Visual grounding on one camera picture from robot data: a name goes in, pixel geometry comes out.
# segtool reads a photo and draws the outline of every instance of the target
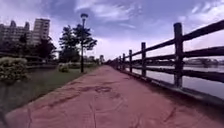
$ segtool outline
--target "wooden fence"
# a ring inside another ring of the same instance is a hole
[[[224,29],[224,20],[210,24],[206,27],[197,29],[191,33],[188,33],[186,35],[183,35],[182,31],[182,24],[181,23],[175,23],[174,24],[174,39],[168,40],[166,42],[163,42],[161,44],[148,47],[146,48],[146,43],[141,44],[141,51],[132,53],[132,50],[129,50],[129,55],[125,56],[125,54],[122,55],[122,57],[118,57],[115,60],[113,60],[110,64],[114,67],[116,67],[119,70],[125,71],[127,68],[128,71],[126,71],[129,74],[138,75],[141,78],[147,78],[154,82],[161,83],[161,84],[169,84],[172,87],[175,88],[182,88],[182,79],[183,76],[188,77],[196,77],[216,82],[222,82],[224,83],[224,73],[220,72],[202,72],[202,71],[193,71],[193,70],[184,70],[184,58],[191,58],[191,57],[208,57],[208,56],[224,56],[224,46],[221,47],[211,47],[206,49],[200,49],[200,50],[194,50],[194,51],[183,51],[183,43],[184,41],[189,41],[201,36],[205,36],[207,34],[211,34],[217,31],[220,31]],[[175,54],[170,55],[161,55],[161,56],[153,56],[153,57],[147,57],[146,53],[152,50],[156,50],[159,48],[164,48],[166,46],[174,45],[175,46]],[[141,55],[141,59],[133,60],[133,57],[136,55]],[[164,62],[170,63],[174,66],[174,69],[167,69],[167,68],[153,68],[153,67],[147,67],[150,65],[150,62],[156,61],[157,65],[164,65]],[[133,73],[133,69],[141,70],[141,74]],[[161,73],[167,73],[174,75],[174,83],[170,84],[161,80],[150,78],[146,75],[147,71],[153,71],[153,72],[161,72]]]

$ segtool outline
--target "water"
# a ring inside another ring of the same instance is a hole
[[[174,68],[171,66],[149,66],[154,68]],[[195,70],[195,71],[212,71],[212,72],[223,72],[224,73],[224,66],[214,67],[214,68],[199,68],[199,67],[184,67],[186,70]],[[133,69],[134,73],[140,74],[141,71],[137,69]],[[160,72],[152,72],[147,71],[147,76],[163,80],[165,82],[174,83],[174,76],[166,73]],[[183,77],[183,87],[197,90],[199,92],[207,93],[221,99],[224,99],[224,83],[221,82],[214,82],[209,80],[204,80],[200,78],[194,77]]]

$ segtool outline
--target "grass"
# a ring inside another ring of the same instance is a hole
[[[80,69],[70,69],[68,73],[61,73],[55,70],[38,71],[29,73],[29,79],[16,83],[8,88],[3,108],[5,112],[21,107],[59,87],[69,81],[78,78],[82,74]]]

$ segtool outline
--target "street lamp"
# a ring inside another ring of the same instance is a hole
[[[82,19],[82,39],[81,39],[81,73],[84,72],[84,62],[83,62],[83,42],[84,42],[84,34],[85,34],[85,21],[88,18],[88,14],[82,13],[81,19]]]

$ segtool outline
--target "apartment building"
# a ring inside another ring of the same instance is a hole
[[[25,26],[17,26],[15,21],[11,21],[10,25],[0,24],[0,41],[18,42],[22,35],[27,35],[27,42],[31,41],[30,24],[25,23]]]
[[[0,24],[0,42],[18,42],[20,37],[27,35],[27,42],[31,44],[40,43],[41,39],[49,37],[50,20],[36,19],[33,30],[30,30],[30,24],[25,23],[25,26],[17,26],[15,21],[11,21],[9,26]]]
[[[36,19],[34,22],[34,29],[32,31],[32,43],[38,44],[41,39],[48,39],[49,28],[49,19]]]

